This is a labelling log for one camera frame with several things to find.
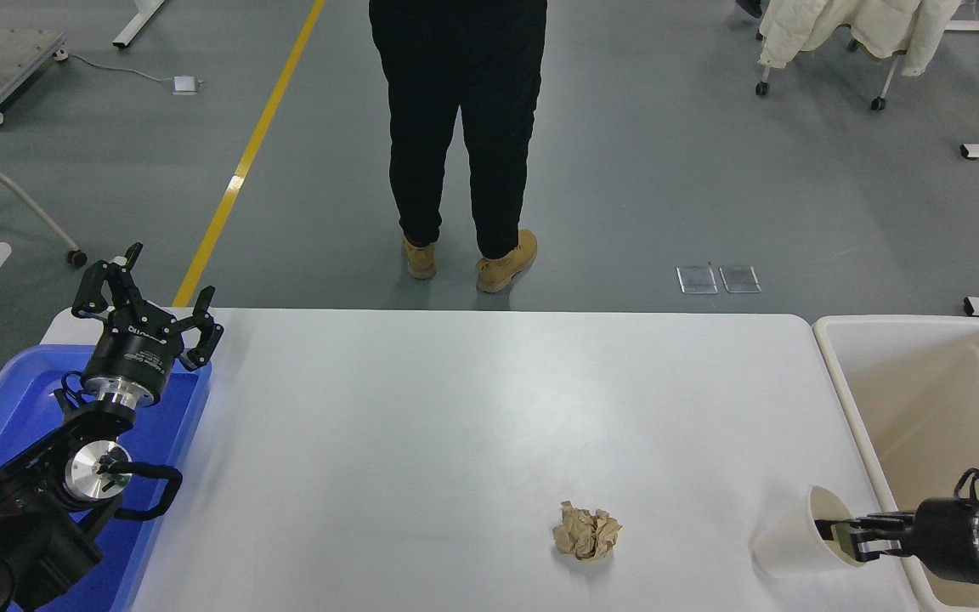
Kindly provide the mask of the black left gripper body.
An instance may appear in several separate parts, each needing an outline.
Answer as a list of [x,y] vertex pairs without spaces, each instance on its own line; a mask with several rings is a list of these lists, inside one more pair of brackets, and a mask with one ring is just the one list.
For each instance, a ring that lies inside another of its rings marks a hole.
[[104,327],[82,371],[82,388],[99,394],[108,381],[121,379],[143,389],[144,398],[159,398],[170,379],[176,355],[159,333],[175,321],[174,314],[155,309],[133,318],[125,309],[106,316],[86,314],[85,319]]

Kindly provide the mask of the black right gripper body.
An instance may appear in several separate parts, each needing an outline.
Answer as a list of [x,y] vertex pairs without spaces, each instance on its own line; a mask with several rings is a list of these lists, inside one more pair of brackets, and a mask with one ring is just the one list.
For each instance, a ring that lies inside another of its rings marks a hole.
[[940,580],[979,585],[976,512],[952,497],[930,497],[914,511],[914,555]]

